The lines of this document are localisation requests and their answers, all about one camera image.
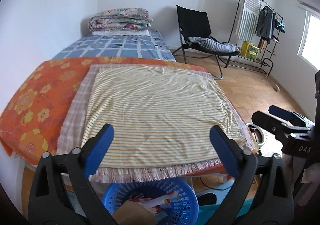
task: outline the blue checkered bed sheet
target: blue checkered bed sheet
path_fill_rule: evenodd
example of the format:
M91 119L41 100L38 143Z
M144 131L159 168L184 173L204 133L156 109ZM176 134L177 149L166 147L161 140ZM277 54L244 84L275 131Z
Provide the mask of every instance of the blue checkered bed sheet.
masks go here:
M161 34L150 36L85 36L66 47L53 59L91 56L121 56L175 61Z

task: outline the hanging towel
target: hanging towel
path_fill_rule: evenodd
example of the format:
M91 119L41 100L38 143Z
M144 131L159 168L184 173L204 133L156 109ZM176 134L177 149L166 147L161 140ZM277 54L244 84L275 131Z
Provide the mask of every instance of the hanging towel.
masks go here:
M239 21L236 36L247 42L255 33L262 0L240 0Z

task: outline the metal chair leg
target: metal chair leg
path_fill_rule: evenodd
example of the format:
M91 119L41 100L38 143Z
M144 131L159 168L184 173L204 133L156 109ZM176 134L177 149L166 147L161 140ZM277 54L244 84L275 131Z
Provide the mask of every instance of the metal chair leg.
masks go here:
M186 53L183 47L182 47L182 54L183 54L184 63L187 63Z
M174 54L175 52L179 51L181 48L182 48L182 46L179 47L178 49L176 49L175 51L173 51L172 54Z
M227 63L226 63L226 66L225 66L224 68L227 68L227 67L228 67L228 65L229 65L229 63L230 63L230 59L231 59L231 56L228 58Z
M218 56L215 55L216 57L216 60L217 60L217 63L218 63L218 67L219 67L219 70L220 70L220 73L221 73L221 76L220 77L215 77L214 80L221 80L223 78L223 73L222 73L222 70L221 70L221 66L220 66L220 63L219 63L219 59L218 59Z

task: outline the yellow crate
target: yellow crate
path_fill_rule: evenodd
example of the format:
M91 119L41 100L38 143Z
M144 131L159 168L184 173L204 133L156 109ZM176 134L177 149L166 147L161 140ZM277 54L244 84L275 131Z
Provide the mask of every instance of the yellow crate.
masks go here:
M260 50L258 47L254 46L252 43L243 41L240 53L241 56L249 58L251 60L256 60L259 53Z

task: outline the wooden floor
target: wooden floor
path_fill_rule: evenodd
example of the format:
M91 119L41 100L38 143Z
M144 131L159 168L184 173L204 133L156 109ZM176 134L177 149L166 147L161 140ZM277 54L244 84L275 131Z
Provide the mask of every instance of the wooden floor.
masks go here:
M183 63L183 57L176 56L176 60ZM187 60L188 64L204 67L213 76L220 75L215 57L206 59L187 58ZM255 111L260 110L268 112L269 106L273 104L286 110L304 114L298 104L282 87L280 87L280 92L276 92L273 89L273 85L276 84L276 81L271 77L266 79L265 74L233 66L229 66L227 69L223 68L222 71L224 78L217 81L217 83L237 109L245 123L251 122L251 116ZM25 216L27 216L28 199L33 176L34 172L25 168L21 196L22 209ZM256 189L257 184L254 183L248 194L248 198L255 195Z

